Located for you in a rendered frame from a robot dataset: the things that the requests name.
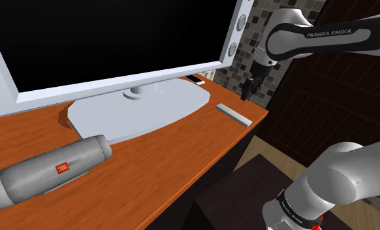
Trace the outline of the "dark panelled door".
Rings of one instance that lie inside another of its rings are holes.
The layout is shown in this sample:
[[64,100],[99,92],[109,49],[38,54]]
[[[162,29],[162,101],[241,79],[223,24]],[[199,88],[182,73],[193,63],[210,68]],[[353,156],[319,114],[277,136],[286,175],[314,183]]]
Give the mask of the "dark panelled door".
[[294,60],[270,100],[259,138],[304,166],[329,146],[380,141],[380,57],[313,54]]

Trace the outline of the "white flat screen monitor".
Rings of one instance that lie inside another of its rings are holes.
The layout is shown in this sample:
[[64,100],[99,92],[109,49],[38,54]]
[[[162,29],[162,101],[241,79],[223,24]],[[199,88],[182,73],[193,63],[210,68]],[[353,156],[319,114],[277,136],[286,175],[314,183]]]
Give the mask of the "white flat screen monitor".
[[228,67],[253,0],[0,0],[0,117],[68,102],[110,144],[176,122],[210,93],[186,76]]

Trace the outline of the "grey cylindrical speaker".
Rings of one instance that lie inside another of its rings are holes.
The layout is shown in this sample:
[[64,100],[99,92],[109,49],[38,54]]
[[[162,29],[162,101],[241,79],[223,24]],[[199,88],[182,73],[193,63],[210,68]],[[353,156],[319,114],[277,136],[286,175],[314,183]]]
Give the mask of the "grey cylindrical speaker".
[[0,170],[0,210],[80,178],[112,156],[105,136],[97,135],[33,156]]

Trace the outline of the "grey flat bar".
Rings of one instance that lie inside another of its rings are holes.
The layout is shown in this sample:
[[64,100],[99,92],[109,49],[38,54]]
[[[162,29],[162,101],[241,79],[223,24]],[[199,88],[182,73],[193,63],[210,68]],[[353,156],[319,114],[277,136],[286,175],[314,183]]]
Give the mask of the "grey flat bar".
[[228,117],[232,118],[233,120],[237,121],[238,123],[242,124],[245,127],[249,127],[252,124],[252,121],[246,118],[245,116],[242,116],[241,114],[237,113],[235,110],[227,107],[226,105],[220,103],[215,106],[216,109],[221,111],[222,113],[226,114]]

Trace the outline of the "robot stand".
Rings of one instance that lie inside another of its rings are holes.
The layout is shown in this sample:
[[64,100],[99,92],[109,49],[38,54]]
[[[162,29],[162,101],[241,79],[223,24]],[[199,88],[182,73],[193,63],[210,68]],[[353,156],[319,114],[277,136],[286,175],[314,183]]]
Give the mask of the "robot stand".
[[199,195],[182,230],[266,230],[263,205],[292,182],[259,154]]

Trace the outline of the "orange wooden desk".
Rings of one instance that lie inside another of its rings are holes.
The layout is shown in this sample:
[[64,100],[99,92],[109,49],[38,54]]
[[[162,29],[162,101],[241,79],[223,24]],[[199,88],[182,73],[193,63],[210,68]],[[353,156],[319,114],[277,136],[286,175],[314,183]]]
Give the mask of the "orange wooden desk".
[[[154,132],[114,144],[112,157],[49,194],[0,210],[0,230],[180,229],[193,199],[232,172],[267,111],[206,81],[209,102]],[[252,121],[245,127],[216,109]]]

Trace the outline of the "white smartphone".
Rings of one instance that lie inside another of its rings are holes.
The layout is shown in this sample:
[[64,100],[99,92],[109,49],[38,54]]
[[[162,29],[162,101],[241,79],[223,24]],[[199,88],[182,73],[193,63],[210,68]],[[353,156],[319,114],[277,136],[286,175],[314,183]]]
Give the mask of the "white smartphone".
[[185,76],[185,78],[188,79],[188,80],[190,80],[194,84],[197,84],[197,85],[205,84],[205,81],[201,80],[200,78],[198,78],[198,77],[196,77],[194,75],[187,75],[187,76]]

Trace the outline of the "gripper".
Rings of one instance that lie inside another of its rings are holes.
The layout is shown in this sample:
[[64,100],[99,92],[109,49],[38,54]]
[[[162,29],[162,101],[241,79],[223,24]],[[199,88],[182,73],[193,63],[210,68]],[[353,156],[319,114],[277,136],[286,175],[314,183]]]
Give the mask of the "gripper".
[[262,80],[269,75],[270,67],[253,61],[249,72],[251,73],[251,78],[246,79],[242,86],[240,99],[243,101],[245,101],[251,93],[255,94],[257,92],[258,88],[262,85]]

